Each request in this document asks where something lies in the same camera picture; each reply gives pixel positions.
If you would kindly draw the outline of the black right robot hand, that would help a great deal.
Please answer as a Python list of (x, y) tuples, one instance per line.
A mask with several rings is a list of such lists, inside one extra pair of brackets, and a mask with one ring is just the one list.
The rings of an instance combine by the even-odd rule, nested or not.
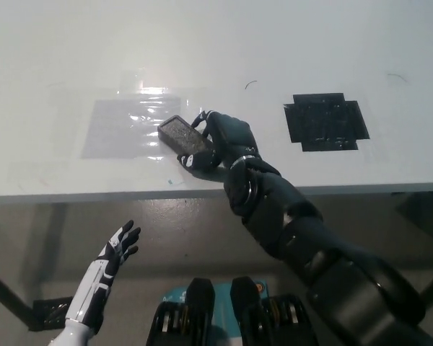
[(204, 138), (211, 136), (212, 148), (195, 154), (181, 154), (177, 160), (181, 166), (192, 172), (207, 172), (220, 164), (230, 168), (240, 157), (260, 158), (258, 146), (247, 122), (222, 114), (217, 111), (201, 112), (191, 123), (196, 128), (203, 121), (206, 126), (202, 132)]

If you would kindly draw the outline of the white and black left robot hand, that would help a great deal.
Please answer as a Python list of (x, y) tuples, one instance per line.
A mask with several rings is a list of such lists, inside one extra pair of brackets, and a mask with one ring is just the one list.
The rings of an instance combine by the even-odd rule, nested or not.
[(76, 290), (66, 318), (97, 332), (103, 321), (105, 304), (121, 265), (138, 251), (141, 229), (128, 221), (108, 240), (91, 262)]

